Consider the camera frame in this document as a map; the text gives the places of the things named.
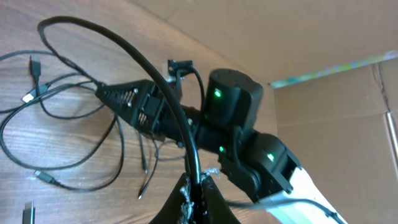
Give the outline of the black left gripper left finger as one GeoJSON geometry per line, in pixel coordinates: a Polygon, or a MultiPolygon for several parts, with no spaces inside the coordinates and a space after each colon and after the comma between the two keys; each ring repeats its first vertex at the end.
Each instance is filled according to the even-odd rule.
{"type": "Polygon", "coordinates": [[[150,224],[189,224],[192,221],[193,206],[190,177],[183,173],[173,188],[164,206],[149,222],[150,224]]]}

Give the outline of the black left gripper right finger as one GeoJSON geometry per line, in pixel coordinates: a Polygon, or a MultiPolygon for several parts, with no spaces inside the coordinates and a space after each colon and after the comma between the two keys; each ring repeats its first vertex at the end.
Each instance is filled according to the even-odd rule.
{"type": "Polygon", "coordinates": [[[205,224],[240,224],[209,175],[201,177],[202,217],[205,224]]]}

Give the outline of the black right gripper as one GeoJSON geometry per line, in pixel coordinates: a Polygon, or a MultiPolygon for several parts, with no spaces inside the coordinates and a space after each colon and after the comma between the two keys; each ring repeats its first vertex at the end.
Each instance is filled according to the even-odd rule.
{"type": "Polygon", "coordinates": [[[166,138],[183,142],[175,116],[154,82],[100,84],[95,96],[123,120],[135,120],[133,126],[145,137],[162,142],[166,138]]]}

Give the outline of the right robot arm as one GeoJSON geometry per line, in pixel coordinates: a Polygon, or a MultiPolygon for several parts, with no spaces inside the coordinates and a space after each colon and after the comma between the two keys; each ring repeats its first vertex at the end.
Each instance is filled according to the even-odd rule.
{"type": "Polygon", "coordinates": [[[201,107],[180,104],[189,66],[171,68],[168,79],[106,85],[95,95],[116,115],[153,141],[172,139],[186,150],[181,175],[154,223],[236,223],[225,200],[202,170],[198,150],[218,155],[220,172],[250,199],[247,208],[271,212],[282,223],[343,223],[297,157],[276,136],[254,129],[263,88],[246,74],[219,68],[202,86],[201,107]]]}

